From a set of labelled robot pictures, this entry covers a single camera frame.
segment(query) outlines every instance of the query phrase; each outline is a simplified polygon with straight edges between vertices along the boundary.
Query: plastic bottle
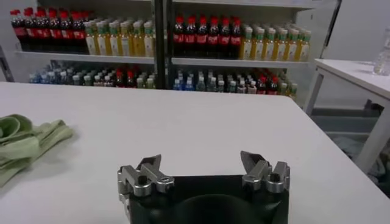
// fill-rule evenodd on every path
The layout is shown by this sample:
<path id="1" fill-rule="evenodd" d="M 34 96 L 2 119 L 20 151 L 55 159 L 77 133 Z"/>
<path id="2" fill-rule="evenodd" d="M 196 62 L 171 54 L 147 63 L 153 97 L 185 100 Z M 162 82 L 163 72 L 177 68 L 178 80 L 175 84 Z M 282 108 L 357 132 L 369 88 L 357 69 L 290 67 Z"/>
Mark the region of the plastic bottle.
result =
<path id="1" fill-rule="evenodd" d="M 207 36 L 207 57 L 217 58 L 218 57 L 218 19 L 214 16 L 211 17 L 210 28 L 208 29 Z"/>
<path id="2" fill-rule="evenodd" d="M 233 23 L 233 29 L 232 29 L 232 35 L 230 38 L 230 58 L 231 59 L 238 59 L 239 53 L 240 53 L 240 48 L 241 48 L 241 29 L 240 29 L 241 21 L 238 18 L 234 19 Z M 250 38 L 252 38 L 252 28 L 248 27 L 250 31 Z M 251 45 L 248 50 L 247 58 L 249 59 L 250 55 L 250 48 L 252 47 L 251 41 L 247 43 L 247 45 Z"/>
<path id="3" fill-rule="evenodd" d="M 293 29 L 291 31 L 291 39 L 289 43 L 287 44 L 286 51 L 284 54 L 283 59 L 285 61 L 294 61 L 295 53 L 297 50 L 297 38 L 298 38 L 299 31 L 296 29 Z"/>
<path id="4" fill-rule="evenodd" d="M 145 28 L 145 57 L 154 57 L 154 37 L 153 37 L 153 27 L 152 22 L 146 22 L 144 24 Z"/>
<path id="5" fill-rule="evenodd" d="M 188 24 L 185 28 L 184 35 L 184 51 L 187 57 L 195 56 L 195 37 L 196 37 L 196 26 L 195 26 L 195 16 L 190 16 L 188 18 Z"/>
<path id="6" fill-rule="evenodd" d="M 274 52 L 274 36 L 275 30 L 273 28 L 268 29 L 268 38 L 263 48 L 263 59 L 270 61 L 272 59 L 272 53 Z"/>
<path id="7" fill-rule="evenodd" d="M 245 28 L 245 40 L 242 44 L 241 48 L 241 59 L 243 60 L 249 60 L 250 59 L 250 52 L 252 50 L 252 32 L 253 29 L 249 26 Z"/>
<path id="8" fill-rule="evenodd" d="M 310 37 L 311 31 L 305 30 L 305 33 L 303 34 L 303 40 L 300 45 L 298 45 L 298 48 L 296 50 L 295 61 L 308 61 L 310 50 Z"/>
<path id="9" fill-rule="evenodd" d="M 221 32 L 219 34 L 218 46 L 219 46 L 219 58 L 229 58 L 229 44 L 230 44 L 230 28 L 229 20 L 224 18 L 222 20 Z"/>
<path id="10" fill-rule="evenodd" d="M 173 30 L 173 54 L 182 56 L 184 51 L 184 19 L 182 16 L 176 16 L 176 23 Z"/>

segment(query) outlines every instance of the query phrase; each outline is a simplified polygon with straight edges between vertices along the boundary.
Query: bottle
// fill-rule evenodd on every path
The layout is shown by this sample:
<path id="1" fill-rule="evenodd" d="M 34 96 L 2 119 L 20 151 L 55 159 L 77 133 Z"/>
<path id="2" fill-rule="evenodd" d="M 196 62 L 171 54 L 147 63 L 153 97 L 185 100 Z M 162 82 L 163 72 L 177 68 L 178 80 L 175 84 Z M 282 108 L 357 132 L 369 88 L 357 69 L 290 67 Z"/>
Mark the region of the bottle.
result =
<path id="1" fill-rule="evenodd" d="M 72 21 L 69 19 L 67 11 L 61 11 L 60 17 L 61 17 L 60 28 L 61 28 L 62 38 L 63 38 L 63 49 L 67 52 L 75 52 L 73 46 L 74 34 L 72 30 Z"/>
<path id="2" fill-rule="evenodd" d="M 250 59 L 250 52 L 252 49 L 252 28 L 249 26 L 245 28 L 245 40 L 243 41 L 244 43 L 242 44 L 241 48 L 241 59 L 243 60 L 249 60 Z"/>
<path id="3" fill-rule="evenodd" d="M 134 36 L 133 36 L 134 54 L 137 57 L 145 57 L 144 35 L 141 30 L 140 21 L 134 22 L 133 27 L 134 27 Z"/>
<path id="4" fill-rule="evenodd" d="M 273 28 L 269 28 L 267 42 L 265 42 L 263 48 L 263 59 L 266 61 L 270 61 L 272 59 L 272 53 L 274 51 L 274 36 L 275 30 Z"/>
<path id="5" fill-rule="evenodd" d="M 153 27 L 152 22 L 146 22 L 145 28 L 145 57 L 154 57 L 154 38 L 153 38 Z"/>
<path id="6" fill-rule="evenodd" d="M 122 54 L 122 42 L 118 38 L 118 23 L 109 23 L 110 26 L 110 46 L 113 56 L 123 56 Z"/>
<path id="7" fill-rule="evenodd" d="M 246 93 L 245 81 L 241 79 L 239 86 L 237 87 L 237 93 Z"/>
<path id="8" fill-rule="evenodd" d="M 16 37 L 19 39 L 20 45 L 23 51 L 29 51 L 29 35 L 27 34 L 24 26 L 24 20 L 20 17 L 20 11 L 15 9 L 10 12 L 11 14 L 11 26 Z"/>
<path id="9" fill-rule="evenodd" d="M 294 61 L 295 53 L 297 50 L 297 38 L 299 31 L 293 29 L 291 31 L 291 40 L 288 42 L 283 59 L 285 61 Z"/>
<path id="10" fill-rule="evenodd" d="M 208 29 L 207 35 L 207 57 L 217 58 L 218 57 L 218 19 L 217 17 L 211 17 L 210 28 Z"/>
<path id="11" fill-rule="evenodd" d="M 216 92 L 217 91 L 216 81 L 217 81 L 217 79 L 215 77 L 212 77 L 210 79 L 210 82 L 207 85 L 207 92 Z"/>
<path id="12" fill-rule="evenodd" d="M 266 94 L 266 77 L 265 76 L 260 76 L 260 79 L 258 81 L 257 85 L 257 94 Z"/>
<path id="13" fill-rule="evenodd" d="M 79 12 L 74 12 L 72 14 L 73 17 L 73 36 L 74 41 L 73 45 L 76 48 L 76 52 L 79 54 L 87 54 L 88 53 L 88 46 L 85 42 L 85 26 L 81 17 L 81 14 Z"/>
<path id="14" fill-rule="evenodd" d="M 200 17 L 199 28 L 196 32 L 196 56 L 206 57 L 207 55 L 207 20 Z"/>
<path id="15" fill-rule="evenodd" d="M 230 28 L 229 20 L 224 18 L 222 20 L 221 32 L 219 34 L 219 58 L 229 58 L 229 43 L 230 43 Z"/>
<path id="16" fill-rule="evenodd" d="M 241 21 L 238 18 L 234 19 L 233 23 L 233 29 L 232 29 L 232 36 L 230 38 L 230 58 L 231 59 L 238 59 L 239 53 L 240 53 L 240 48 L 241 48 L 241 29 L 240 29 Z M 249 38 L 249 45 L 252 45 L 250 42 L 250 39 L 252 38 L 252 28 L 248 27 L 250 31 L 250 38 Z M 250 48 L 252 46 L 249 46 L 248 50 L 248 57 L 250 54 Z"/>
<path id="17" fill-rule="evenodd" d="M 121 45 L 123 50 L 123 56 L 130 56 L 130 38 L 129 38 L 129 26 L 128 22 L 121 23 L 121 34 L 119 38 L 121 39 Z"/>
<path id="18" fill-rule="evenodd" d="M 383 50 L 379 53 L 379 56 L 374 62 L 374 74 L 390 74 L 390 46 L 383 47 Z"/>
<path id="19" fill-rule="evenodd" d="M 182 56 L 184 53 L 184 19 L 176 16 L 176 23 L 173 30 L 173 55 Z"/>
<path id="20" fill-rule="evenodd" d="M 300 45 L 298 45 L 295 54 L 295 61 L 308 61 L 309 50 L 310 50 L 310 37 L 311 37 L 311 31 L 305 30 L 305 33 L 303 35 L 303 40 L 300 43 Z"/>
<path id="21" fill-rule="evenodd" d="M 188 18 L 188 24 L 185 28 L 184 35 L 184 51 L 185 55 L 188 57 L 195 56 L 195 36 L 196 36 L 196 26 L 195 26 L 195 16 L 190 16 Z"/>

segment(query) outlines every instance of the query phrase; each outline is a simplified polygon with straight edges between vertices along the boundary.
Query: soda bottle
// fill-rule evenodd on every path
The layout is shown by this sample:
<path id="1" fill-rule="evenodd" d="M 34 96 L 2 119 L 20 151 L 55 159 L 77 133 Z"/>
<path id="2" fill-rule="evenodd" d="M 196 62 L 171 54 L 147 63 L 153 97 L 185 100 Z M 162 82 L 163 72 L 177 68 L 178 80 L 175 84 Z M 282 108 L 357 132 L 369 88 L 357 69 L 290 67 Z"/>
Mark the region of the soda bottle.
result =
<path id="1" fill-rule="evenodd" d="M 11 26 L 15 32 L 16 37 L 19 39 L 20 45 L 23 51 L 29 51 L 29 35 L 27 34 L 24 26 L 24 20 L 20 17 L 20 11 L 18 9 L 12 10 L 11 14 Z"/>
<path id="2" fill-rule="evenodd" d="M 238 59 L 239 50 L 241 48 L 241 29 L 240 29 L 240 25 L 241 25 L 241 21 L 238 18 L 235 18 L 234 19 L 233 29 L 232 29 L 232 36 L 230 38 L 230 43 L 231 43 L 231 45 L 230 45 L 230 58 L 232 58 L 232 59 Z"/>
<path id="3" fill-rule="evenodd" d="M 75 46 L 76 52 L 80 54 L 88 53 L 88 46 L 85 41 L 85 26 L 79 12 L 74 12 L 73 17 L 73 45 Z"/>
<path id="4" fill-rule="evenodd" d="M 219 58 L 229 58 L 230 28 L 229 19 L 222 20 L 221 32 L 219 34 Z"/>
<path id="5" fill-rule="evenodd" d="M 218 35 L 218 19 L 213 16 L 211 17 L 210 28 L 207 36 L 207 56 L 210 58 L 218 57 Z"/>
<path id="6" fill-rule="evenodd" d="M 173 55 L 182 56 L 184 50 L 184 24 L 183 17 L 176 16 L 176 23 L 173 30 Z"/>
<path id="7" fill-rule="evenodd" d="M 184 35 L 184 51 L 185 55 L 192 57 L 195 56 L 195 36 L 196 36 L 196 26 L 195 26 L 195 16 L 190 16 L 188 18 L 188 24 L 185 29 Z"/>
<path id="8" fill-rule="evenodd" d="M 73 26 L 72 26 L 72 21 L 69 19 L 69 15 L 67 11 L 62 11 L 60 13 L 61 17 L 61 23 L 60 23 L 60 28 L 61 28 L 61 34 L 63 38 L 63 46 L 64 49 L 67 52 L 75 52 L 74 50 L 74 34 L 73 34 Z"/>
<path id="9" fill-rule="evenodd" d="M 199 28 L 196 34 L 196 52 L 197 56 L 206 56 L 206 43 L 207 43 L 207 20 L 206 17 L 200 18 Z"/>

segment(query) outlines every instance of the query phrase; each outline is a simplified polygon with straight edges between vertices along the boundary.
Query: red label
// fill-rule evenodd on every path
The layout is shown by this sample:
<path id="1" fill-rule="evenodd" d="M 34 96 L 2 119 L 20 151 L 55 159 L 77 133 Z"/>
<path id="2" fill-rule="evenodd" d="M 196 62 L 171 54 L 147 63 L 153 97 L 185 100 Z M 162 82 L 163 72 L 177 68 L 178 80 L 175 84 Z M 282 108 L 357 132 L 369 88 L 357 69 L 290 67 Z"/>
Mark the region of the red label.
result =
<path id="1" fill-rule="evenodd" d="M 176 43 L 182 43 L 184 41 L 184 35 L 183 34 L 174 34 L 173 35 L 173 40 L 176 42 Z"/>
<path id="2" fill-rule="evenodd" d="M 189 44 L 195 42 L 195 35 L 185 35 L 185 42 Z"/>
<path id="3" fill-rule="evenodd" d="M 85 31 L 74 31 L 74 38 L 78 40 L 85 39 Z"/>
<path id="4" fill-rule="evenodd" d="M 219 37 L 219 44 L 228 45 L 229 44 L 229 40 L 230 40 L 230 37 L 220 36 Z"/>
<path id="5" fill-rule="evenodd" d="M 218 36 L 214 36 L 214 37 L 208 36 L 207 42 L 209 44 L 218 44 Z"/>
<path id="6" fill-rule="evenodd" d="M 61 30 L 50 30 L 50 34 L 54 39 L 62 38 Z"/>
<path id="7" fill-rule="evenodd" d="M 207 41 L 207 35 L 198 35 L 196 36 L 196 42 L 199 44 L 204 44 Z"/>
<path id="8" fill-rule="evenodd" d="M 73 39 L 73 31 L 72 30 L 61 30 L 62 37 L 64 39 Z"/>
<path id="9" fill-rule="evenodd" d="M 241 45 L 241 37 L 232 37 L 230 41 L 232 45 Z"/>
<path id="10" fill-rule="evenodd" d="M 23 27 L 13 28 L 13 31 L 15 31 L 15 34 L 18 37 L 23 37 L 23 36 L 27 35 L 27 32 L 26 32 L 25 28 L 23 28 Z"/>

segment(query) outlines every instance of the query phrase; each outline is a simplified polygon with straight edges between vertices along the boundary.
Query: bottle label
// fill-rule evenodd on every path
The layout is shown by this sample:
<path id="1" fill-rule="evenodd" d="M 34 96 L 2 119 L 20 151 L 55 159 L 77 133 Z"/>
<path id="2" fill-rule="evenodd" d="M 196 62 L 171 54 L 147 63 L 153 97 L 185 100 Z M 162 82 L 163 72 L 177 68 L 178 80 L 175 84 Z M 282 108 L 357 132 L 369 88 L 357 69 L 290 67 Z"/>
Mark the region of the bottle label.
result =
<path id="1" fill-rule="evenodd" d="M 96 48 L 95 48 L 95 42 L 92 37 L 87 37 L 86 39 L 88 50 L 90 52 L 90 55 L 96 55 Z"/>
<path id="2" fill-rule="evenodd" d="M 27 35 L 27 32 L 23 27 L 13 28 L 13 31 L 18 37 L 23 37 Z"/>
<path id="3" fill-rule="evenodd" d="M 208 36 L 207 37 L 207 43 L 208 44 L 218 44 L 218 36 Z"/>
<path id="4" fill-rule="evenodd" d="M 73 31 L 72 30 L 61 30 L 62 37 L 64 39 L 73 39 Z"/>
<path id="5" fill-rule="evenodd" d="M 286 50 L 286 45 L 285 44 L 279 44 L 278 54 L 276 55 L 276 60 L 278 60 L 278 61 L 282 61 L 283 60 L 283 56 L 285 54 L 285 50 Z"/>
<path id="6" fill-rule="evenodd" d="M 73 32 L 74 38 L 78 40 L 83 40 L 85 39 L 85 31 L 74 31 Z"/>
<path id="7" fill-rule="evenodd" d="M 207 41 L 207 35 L 198 35 L 196 36 L 196 42 L 198 44 L 204 44 Z"/>
<path id="8" fill-rule="evenodd" d="M 309 53 L 309 45 L 303 45 L 300 51 L 299 60 L 307 61 L 308 53 Z"/>
<path id="9" fill-rule="evenodd" d="M 287 60 L 293 61 L 294 56 L 295 56 L 295 51 L 297 50 L 297 45 L 296 44 L 291 44 L 289 49 L 288 49 L 288 55 L 287 55 Z"/>
<path id="10" fill-rule="evenodd" d="M 127 37 L 121 38 L 123 56 L 130 56 L 129 39 Z"/>
<path id="11" fill-rule="evenodd" d="M 51 34 L 51 37 L 53 37 L 54 39 L 61 39 L 62 38 L 61 30 L 50 30 L 50 34 Z"/>
<path id="12" fill-rule="evenodd" d="M 241 45 L 241 37 L 231 37 L 230 42 L 232 45 Z"/>
<path id="13" fill-rule="evenodd" d="M 245 42 L 244 43 L 244 52 L 243 52 L 243 60 L 249 60 L 250 59 L 250 50 L 252 48 L 251 42 Z"/>
<path id="14" fill-rule="evenodd" d="M 219 44 L 221 45 L 228 45 L 229 41 L 230 41 L 230 37 L 224 37 L 224 36 L 219 37 Z"/>
<path id="15" fill-rule="evenodd" d="M 112 55 L 119 56 L 118 40 L 116 39 L 116 37 L 110 37 L 110 44 L 111 44 Z"/>
<path id="16" fill-rule="evenodd" d="M 173 35 L 173 40 L 176 43 L 182 43 L 184 41 L 184 35 L 183 34 L 174 34 Z"/>
<path id="17" fill-rule="evenodd" d="M 255 53 L 255 60 L 261 60 L 261 54 L 263 53 L 263 43 L 258 43 L 256 45 L 256 53 Z"/>
<path id="18" fill-rule="evenodd" d="M 153 39 L 152 38 L 145 38 L 144 39 L 145 43 L 145 56 L 146 57 L 153 57 Z"/>
<path id="19" fill-rule="evenodd" d="M 104 37 L 98 37 L 97 43 L 99 44 L 99 50 L 101 55 L 107 55 L 107 50 L 105 48 L 105 40 Z"/>
<path id="20" fill-rule="evenodd" d="M 264 56 L 264 59 L 265 59 L 265 60 L 270 60 L 273 51 L 274 51 L 274 44 L 273 44 L 273 43 L 267 44 L 266 54 L 265 54 L 265 56 Z"/>
<path id="21" fill-rule="evenodd" d="M 185 35 L 185 42 L 189 43 L 189 44 L 194 43 L 195 42 L 195 35 L 194 34 Z"/>

